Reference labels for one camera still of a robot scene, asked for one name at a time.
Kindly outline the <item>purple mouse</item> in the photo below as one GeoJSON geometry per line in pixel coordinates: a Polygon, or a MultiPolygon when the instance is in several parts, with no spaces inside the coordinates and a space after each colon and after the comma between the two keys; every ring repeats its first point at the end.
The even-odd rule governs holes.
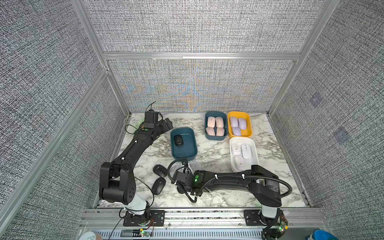
{"type": "Polygon", "coordinates": [[[238,118],[238,128],[241,130],[247,129],[247,120],[245,118],[238,118]]]}
{"type": "Polygon", "coordinates": [[[233,127],[232,132],[234,136],[238,136],[238,137],[242,136],[242,130],[239,127],[233,127]]]}
{"type": "Polygon", "coordinates": [[[239,120],[237,117],[230,117],[230,124],[232,128],[238,128],[239,127],[239,120]]]}

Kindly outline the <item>peach pink mouse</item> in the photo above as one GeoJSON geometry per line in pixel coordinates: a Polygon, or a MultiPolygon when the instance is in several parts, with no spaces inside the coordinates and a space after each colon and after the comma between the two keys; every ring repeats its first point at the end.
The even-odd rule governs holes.
{"type": "Polygon", "coordinates": [[[209,116],[207,118],[207,127],[209,128],[214,128],[216,125],[216,118],[215,117],[212,117],[212,116],[209,116]]]}

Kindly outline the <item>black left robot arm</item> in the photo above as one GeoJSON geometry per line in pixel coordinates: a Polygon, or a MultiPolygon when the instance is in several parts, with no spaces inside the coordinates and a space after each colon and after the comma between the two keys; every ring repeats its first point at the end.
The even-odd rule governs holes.
{"type": "Polygon", "coordinates": [[[129,213],[145,215],[150,204],[137,194],[134,168],[142,154],[162,134],[173,129],[173,123],[160,112],[148,110],[145,119],[133,132],[133,138],[123,152],[100,168],[99,198],[122,204],[129,213]]]}

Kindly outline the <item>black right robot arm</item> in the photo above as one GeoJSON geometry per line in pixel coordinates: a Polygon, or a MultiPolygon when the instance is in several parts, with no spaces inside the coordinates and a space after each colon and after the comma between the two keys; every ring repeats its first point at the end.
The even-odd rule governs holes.
{"type": "Polygon", "coordinates": [[[213,191],[249,192],[261,204],[260,215],[264,219],[281,216],[282,199],[293,191],[290,184],[260,165],[236,173],[192,172],[187,160],[178,159],[169,164],[167,176],[192,203],[203,193],[213,191]]]}

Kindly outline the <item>teal storage box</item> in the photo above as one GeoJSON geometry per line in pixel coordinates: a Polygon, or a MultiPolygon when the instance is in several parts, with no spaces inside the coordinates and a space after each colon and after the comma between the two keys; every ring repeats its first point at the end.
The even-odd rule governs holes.
{"type": "Polygon", "coordinates": [[[220,112],[220,111],[208,111],[208,112],[206,112],[206,114],[205,114],[205,134],[206,134],[206,138],[208,140],[212,140],[212,141],[222,141],[222,140],[224,140],[229,135],[227,115],[225,113],[223,113],[223,112],[220,112]],[[206,134],[207,118],[209,116],[212,116],[212,117],[222,117],[224,119],[225,135],[223,137],[208,136],[206,134]]]}
{"type": "Polygon", "coordinates": [[[174,159],[185,159],[187,161],[194,160],[198,153],[194,130],[189,127],[173,129],[171,131],[171,152],[174,159]],[[182,146],[175,146],[175,135],[182,135],[184,140],[184,144],[182,146]]]}

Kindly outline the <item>white storage box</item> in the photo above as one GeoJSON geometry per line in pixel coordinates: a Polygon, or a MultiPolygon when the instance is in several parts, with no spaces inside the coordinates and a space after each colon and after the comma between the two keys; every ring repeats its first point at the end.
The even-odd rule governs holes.
{"type": "Polygon", "coordinates": [[[234,157],[236,155],[233,155],[232,153],[232,143],[239,143],[239,144],[248,144],[251,146],[252,150],[252,158],[251,159],[245,159],[246,161],[246,169],[245,170],[250,170],[252,168],[252,165],[258,165],[259,164],[259,159],[258,159],[258,154],[257,154],[257,149],[256,145],[253,140],[248,139],[248,138],[243,138],[243,137],[233,137],[230,139],[230,158],[231,158],[231,169],[233,172],[242,172],[236,169],[235,162],[234,162],[234,157]]]}

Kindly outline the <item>black mouse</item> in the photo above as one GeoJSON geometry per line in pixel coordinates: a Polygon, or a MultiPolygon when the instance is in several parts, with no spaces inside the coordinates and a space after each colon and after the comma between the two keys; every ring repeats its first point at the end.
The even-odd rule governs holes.
{"type": "Polygon", "coordinates": [[[174,136],[174,143],[175,143],[175,146],[177,146],[177,147],[182,146],[184,144],[184,140],[183,140],[182,135],[175,135],[174,136]]]}
{"type": "Polygon", "coordinates": [[[151,189],[152,193],[155,196],[158,196],[162,192],[162,190],[164,189],[165,185],[166,185],[166,180],[164,178],[162,178],[162,177],[157,178],[155,180],[155,182],[153,183],[153,186],[151,189]]]}
{"type": "Polygon", "coordinates": [[[153,172],[154,174],[158,175],[161,178],[166,178],[168,175],[168,169],[165,168],[164,166],[157,164],[153,167],[153,172]]]}
{"type": "Polygon", "coordinates": [[[180,187],[177,187],[177,191],[178,191],[179,194],[183,194],[184,193],[183,190],[180,187]]]}

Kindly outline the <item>pink mouse top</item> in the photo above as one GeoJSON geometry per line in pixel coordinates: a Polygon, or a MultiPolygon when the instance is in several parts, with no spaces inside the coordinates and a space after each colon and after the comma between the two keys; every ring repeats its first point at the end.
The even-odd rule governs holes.
{"type": "Polygon", "coordinates": [[[224,128],[225,127],[224,119],[222,117],[215,117],[215,121],[216,121],[216,127],[217,128],[224,128]]]}

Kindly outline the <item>white mouse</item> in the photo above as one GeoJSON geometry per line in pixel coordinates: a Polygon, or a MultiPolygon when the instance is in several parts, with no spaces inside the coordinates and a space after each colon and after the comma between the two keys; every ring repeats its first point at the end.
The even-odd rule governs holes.
{"type": "Polygon", "coordinates": [[[234,157],[234,162],[237,170],[244,171],[246,169],[246,161],[242,156],[236,155],[234,157]]]}
{"type": "Polygon", "coordinates": [[[240,155],[242,153],[241,144],[239,144],[239,143],[232,143],[231,147],[232,147],[233,155],[240,155]]]}
{"type": "Polygon", "coordinates": [[[251,150],[250,145],[241,144],[241,151],[242,151],[242,156],[244,159],[251,159],[252,158],[252,150],[251,150]]]}

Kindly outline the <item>yellow storage box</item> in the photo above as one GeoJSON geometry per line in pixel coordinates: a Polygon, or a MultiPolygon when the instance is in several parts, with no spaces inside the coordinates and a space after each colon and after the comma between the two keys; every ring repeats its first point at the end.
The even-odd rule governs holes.
{"type": "Polygon", "coordinates": [[[227,114],[228,130],[231,138],[250,138],[253,135],[251,117],[245,112],[231,111],[227,114]]]}

